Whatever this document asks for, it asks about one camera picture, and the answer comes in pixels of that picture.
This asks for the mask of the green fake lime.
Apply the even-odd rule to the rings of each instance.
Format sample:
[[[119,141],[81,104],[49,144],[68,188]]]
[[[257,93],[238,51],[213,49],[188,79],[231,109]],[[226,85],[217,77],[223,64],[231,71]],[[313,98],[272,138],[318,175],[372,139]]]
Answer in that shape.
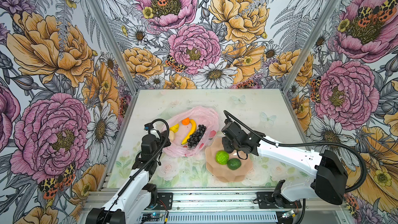
[[[216,153],[216,162],[220,165],[226,165],[229,159],[229,154],[226,151],[220,150]]]

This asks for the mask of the beige fake potato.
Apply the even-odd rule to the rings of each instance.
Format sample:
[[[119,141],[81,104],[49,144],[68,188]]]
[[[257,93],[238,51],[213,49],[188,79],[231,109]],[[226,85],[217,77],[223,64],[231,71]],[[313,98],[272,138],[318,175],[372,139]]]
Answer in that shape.
[[[169,140],[172,142],[175,139],[175,133],[173,131],[169,131]]]

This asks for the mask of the dark green fake fruit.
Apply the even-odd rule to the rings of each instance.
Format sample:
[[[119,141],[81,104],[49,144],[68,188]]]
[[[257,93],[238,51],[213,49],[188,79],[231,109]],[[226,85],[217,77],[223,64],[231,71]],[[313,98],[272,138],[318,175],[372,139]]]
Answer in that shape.
[[[237,158],[233,158],[228,160],[227,166],[230,170],[235,171],[241,167],[241,160]]]

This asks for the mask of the yellow fake lemon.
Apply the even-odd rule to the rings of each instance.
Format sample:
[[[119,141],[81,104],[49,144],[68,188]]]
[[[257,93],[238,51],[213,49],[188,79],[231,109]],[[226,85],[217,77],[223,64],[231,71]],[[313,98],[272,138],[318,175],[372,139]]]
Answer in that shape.
[[[177,133],[179,130],[179,123],[175,124],[174,126],[170,127],[170,131]]]

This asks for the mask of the pink scalloped bowl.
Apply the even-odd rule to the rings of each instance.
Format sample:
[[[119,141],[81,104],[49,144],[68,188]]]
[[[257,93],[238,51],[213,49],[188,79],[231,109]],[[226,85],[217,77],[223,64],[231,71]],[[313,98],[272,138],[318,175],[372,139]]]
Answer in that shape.
[[[227,153],[222,138],[216,138],[206,148],[206,169],[223,183],[242,182],[253,169],[253,162],[242,151]]]

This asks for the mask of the pink plastic bag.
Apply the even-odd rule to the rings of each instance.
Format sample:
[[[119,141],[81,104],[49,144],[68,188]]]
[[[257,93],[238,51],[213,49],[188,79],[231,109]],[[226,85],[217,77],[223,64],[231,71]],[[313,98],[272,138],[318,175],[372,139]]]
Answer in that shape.
[[[197,106],[167,120],[171,145],[163,152],[170,157],[191,157],[208,146],[219,130],[219,118],[212,108]]]

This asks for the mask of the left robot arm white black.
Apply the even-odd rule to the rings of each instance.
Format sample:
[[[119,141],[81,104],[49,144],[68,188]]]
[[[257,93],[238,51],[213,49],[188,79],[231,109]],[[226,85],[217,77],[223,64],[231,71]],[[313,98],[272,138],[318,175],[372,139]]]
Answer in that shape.
[[[161,165],[163,148],[171,145],[170,127],[165,120],[155,119],[145,124],[145,131],[128,179],[101,208],[88,213],[86,224],[134,224],[146,208],[157,204],[157,187],[149,181]]]

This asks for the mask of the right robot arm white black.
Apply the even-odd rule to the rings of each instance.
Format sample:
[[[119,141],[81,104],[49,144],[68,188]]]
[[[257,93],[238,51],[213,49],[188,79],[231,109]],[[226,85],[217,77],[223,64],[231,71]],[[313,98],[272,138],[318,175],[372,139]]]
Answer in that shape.
[[[343,203],[348,174],[335,153],[291,147],[258,131],[245,132],[234,121],[227,123],[221,131],[226,152],[242,151],[246,155],[271,158],[307,175],[301,181],[280,180],[268,197],[270,202],[280,207],[289,202],[314,198],[334,205]]]

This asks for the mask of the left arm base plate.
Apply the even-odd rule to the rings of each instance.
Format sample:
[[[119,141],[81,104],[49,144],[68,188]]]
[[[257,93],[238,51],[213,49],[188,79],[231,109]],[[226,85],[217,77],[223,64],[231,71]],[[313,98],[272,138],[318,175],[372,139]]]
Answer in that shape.
[[[164,210],[171,210],[173,206],[173,193],[158,193],[158,198],[156,202],[151,203],[146,210],[157,210],[157,211],[164,211]]]

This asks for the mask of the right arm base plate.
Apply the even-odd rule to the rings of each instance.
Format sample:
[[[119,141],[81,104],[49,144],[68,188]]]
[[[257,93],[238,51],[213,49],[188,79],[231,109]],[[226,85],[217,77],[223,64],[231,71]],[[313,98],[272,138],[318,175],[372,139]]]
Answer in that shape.
[[[253,200],[254,204],[257,204],[260,209],[277,209],[277,208],[289,208],[289,209],[300,209],[302,204],[300,200],[290,202],[283,196],[273,196],[270,191],[262,191],[256,193],[256,198]]]

